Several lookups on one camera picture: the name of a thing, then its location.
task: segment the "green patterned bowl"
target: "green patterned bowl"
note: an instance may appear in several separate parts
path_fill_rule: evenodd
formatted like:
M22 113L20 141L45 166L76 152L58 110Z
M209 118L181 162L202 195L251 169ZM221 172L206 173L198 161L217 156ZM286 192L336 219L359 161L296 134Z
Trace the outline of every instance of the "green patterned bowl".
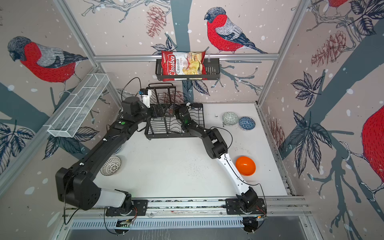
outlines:
M239 122L239 117L233 112L223 114L223 123L227 126L233 126Z

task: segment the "white wire mesh basket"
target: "white wire mesh basket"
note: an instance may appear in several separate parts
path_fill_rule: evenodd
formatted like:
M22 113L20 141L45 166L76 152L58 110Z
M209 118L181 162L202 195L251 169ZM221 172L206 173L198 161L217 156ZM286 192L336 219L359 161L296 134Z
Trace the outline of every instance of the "white wire mesh basket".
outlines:
M56 118L48 132L54 137L73 137L108 83L107 74L91 74L80 91L71 94L73 99Z

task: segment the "chip bag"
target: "chip bag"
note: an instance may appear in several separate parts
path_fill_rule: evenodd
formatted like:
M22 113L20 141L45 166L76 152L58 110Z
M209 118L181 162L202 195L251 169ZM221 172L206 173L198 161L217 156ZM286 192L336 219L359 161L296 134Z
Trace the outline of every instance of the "chip bag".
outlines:
M207 74L203 65L205 52L161 52L163 75L198 75ZM186 78L164 79L164 81L187 80Z

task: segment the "wall-mounted basket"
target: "wall-mounted basket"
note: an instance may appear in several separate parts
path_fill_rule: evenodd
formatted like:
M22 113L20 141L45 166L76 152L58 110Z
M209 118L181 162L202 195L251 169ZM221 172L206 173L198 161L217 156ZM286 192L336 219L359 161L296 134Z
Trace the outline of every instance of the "wall-mounted basket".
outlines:
M52 136L73 137L109 83L107 74L95 73L89 76L78 93L70 94L72 100L48 129Z
M156 60L156 76L159 81L164 79L175 80L218 80L220 78L220 63L218 58L205 58L204 66L207 74L198 75L163 75L163 67L161 66L161 59Z

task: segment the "blue patterned bowl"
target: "blue patterned bowl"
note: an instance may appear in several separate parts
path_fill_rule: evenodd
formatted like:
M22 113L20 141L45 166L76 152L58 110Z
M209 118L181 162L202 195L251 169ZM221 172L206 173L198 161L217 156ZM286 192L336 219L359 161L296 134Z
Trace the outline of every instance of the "blue patterned bowl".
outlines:
M249 131L255 128L256 123L255 121L250 117L242 117L239 119L239 125L241 129L245 131Z

